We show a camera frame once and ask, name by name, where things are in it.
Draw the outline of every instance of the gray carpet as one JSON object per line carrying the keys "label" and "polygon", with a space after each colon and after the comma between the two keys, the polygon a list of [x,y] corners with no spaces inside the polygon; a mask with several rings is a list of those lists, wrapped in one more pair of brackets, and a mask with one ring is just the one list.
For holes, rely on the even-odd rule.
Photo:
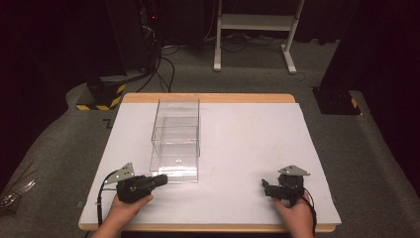
{"label": "gray carpet", "polygon": [[[336,46],[294,43],[291,52],[299,71],[296,75],[288,74],[278,45],[246,47],[238,53],[223,51],[221,72],[212,71],[213,51],[181,48],[165,57],[175,66],[173,92],[295,96],[343,221],[336,231],[316,237],[420,237],[420,201],[383,141],[362,94],[351,92],[363,115],[319,112],[311,87],[319,86]],[[239,46],[225,43],[223,47],[233,51]],[[175,50],[165,49],[163,54]],[[169,81],[170,65],[162,61],[159,73]],[[136,91],[145,82],[130,82],[124,92]],[[69,109],[38,138],[11,178],[10,183],[26,171],[30,175],[15,187],[31,179],[37,184],[24,194],[15,215],[0,217],[0,237],[84,236],[77,226],[81,206],[111,132],[103,119],[113,121],[118,112],[118,108],[76,110],[75,103],[84,88],[82,84],[68,92]],[[162,92],[158,78],[155,76],[142,91]]]}

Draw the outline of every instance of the human hand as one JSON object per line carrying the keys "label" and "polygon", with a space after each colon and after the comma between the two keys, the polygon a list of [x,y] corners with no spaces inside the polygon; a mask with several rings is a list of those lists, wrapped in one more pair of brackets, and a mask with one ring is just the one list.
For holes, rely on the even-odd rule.
{"label": "human hand", "polygon": [[125,203],[120,201],[116,194],[107,217],[92,238],[117,237],[120,231],[139,213],[139,210],[153,198],[152,195],[148,195],[133,203]]}
{"label": "human hand", "polygon": [[312,213],[308,204],[299,198],[296,203],[288,208],[277,198],[272,198],[275,209],[284,221],[284,225],[293,238],[312,238],[313,220]]}

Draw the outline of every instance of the metal bracket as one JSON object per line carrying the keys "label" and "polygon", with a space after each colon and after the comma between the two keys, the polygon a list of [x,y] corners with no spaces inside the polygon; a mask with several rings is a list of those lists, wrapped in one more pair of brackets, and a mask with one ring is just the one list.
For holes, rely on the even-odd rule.
{"label": "metal bracket", "polygon": [[130,179],[134,177],[133,164],[131,162],[124,165],[120,170],[116,171],[108,179],[105,180],[105,184],[110,184],[116,181]]}
{"label": "metal bracket", "polygon": [[279,172],[287,176],[310,176],[311,175],[310,173],[300,169],[298,166],[295,166],[295,165],[285,167],[279,170]]}

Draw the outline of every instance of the white metal stand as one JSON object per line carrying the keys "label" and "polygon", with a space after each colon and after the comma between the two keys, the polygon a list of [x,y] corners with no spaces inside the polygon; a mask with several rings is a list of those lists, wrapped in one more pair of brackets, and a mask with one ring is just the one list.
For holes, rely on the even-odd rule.
{"label": "white metal stand", "polygon": [[272,15],[246,15],[246,14],[222,14],[222,0],[219,0],[217,18],[217,36],[214,55],[214,71],[222,69],[221,63],[221,34],[222,29],[236,30],[263,30],[289,32],[286,45],[281,45],[281,51],[287,64],[289,73],[297,73],[293,59],[290,54],[291,43],[299,23],[305,0],[299,0],[296,13],[293,16],[272,16]]}

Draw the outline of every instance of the transparent acrylic container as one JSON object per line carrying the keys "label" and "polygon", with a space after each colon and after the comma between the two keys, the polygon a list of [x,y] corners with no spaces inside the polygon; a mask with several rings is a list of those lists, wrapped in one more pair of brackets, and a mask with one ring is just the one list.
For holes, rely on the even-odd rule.
{"label": "transparent acrylic container", "polygon": [[200,156],[198,98],[161,99],[152,134],[151,172],[169,182],[198,181]]}

